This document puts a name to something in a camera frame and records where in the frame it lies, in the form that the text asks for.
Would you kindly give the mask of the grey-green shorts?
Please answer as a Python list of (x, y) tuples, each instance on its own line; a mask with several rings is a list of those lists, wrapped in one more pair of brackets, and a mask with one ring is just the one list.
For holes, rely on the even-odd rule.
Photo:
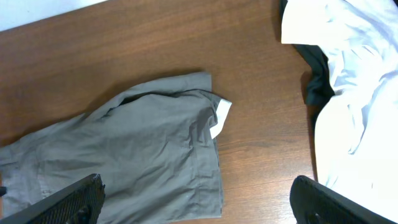
[(209, 73), (191, 73), (136, 85), (90, 114), (30, 133), (1, 148), (2, 213), (99, 174), (99, 223), (219, 218), (216, 137), (230, 107), (212, 92)]

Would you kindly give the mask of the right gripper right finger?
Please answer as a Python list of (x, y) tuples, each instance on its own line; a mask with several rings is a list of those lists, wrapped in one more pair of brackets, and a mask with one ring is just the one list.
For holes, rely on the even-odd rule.
[(305, 175), (294, 179), (289, 200), (298, 224), (394, 224)]

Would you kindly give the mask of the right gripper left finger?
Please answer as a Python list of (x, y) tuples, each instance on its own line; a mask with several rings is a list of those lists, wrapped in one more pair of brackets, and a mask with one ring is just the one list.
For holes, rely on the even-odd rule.
[(105, 201), (99, 174), (65, 187), (32, 206), (3, 218), (1, 224), (96, 224)]

